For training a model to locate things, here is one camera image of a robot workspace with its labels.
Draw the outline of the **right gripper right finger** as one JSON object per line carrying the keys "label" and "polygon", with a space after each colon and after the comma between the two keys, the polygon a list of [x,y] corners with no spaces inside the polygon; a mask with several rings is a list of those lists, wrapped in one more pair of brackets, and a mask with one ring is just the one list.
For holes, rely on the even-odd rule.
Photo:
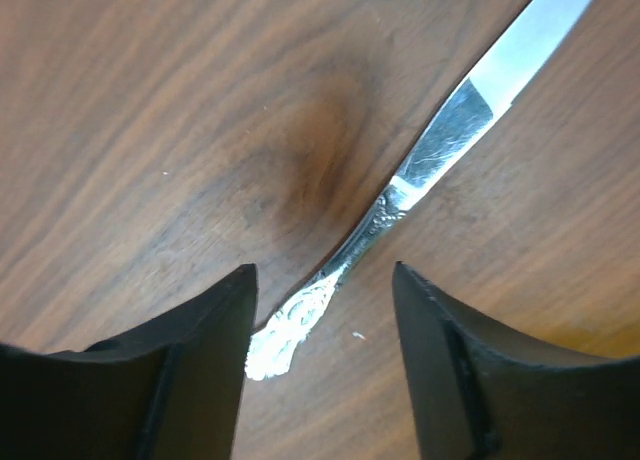
{"label": "right gripper right finger", "polygon": [[639,360],[527,335],[404,263],[395,316],[424,459],[635,459]]}

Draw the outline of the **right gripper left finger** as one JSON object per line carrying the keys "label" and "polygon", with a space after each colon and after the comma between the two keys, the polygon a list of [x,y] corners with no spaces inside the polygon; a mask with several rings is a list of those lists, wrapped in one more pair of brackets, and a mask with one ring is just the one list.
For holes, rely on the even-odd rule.
{"label": "right gripper left finger", "polygon": [[83,351],[1,348],[5,459],[227,459],[256,268]]}

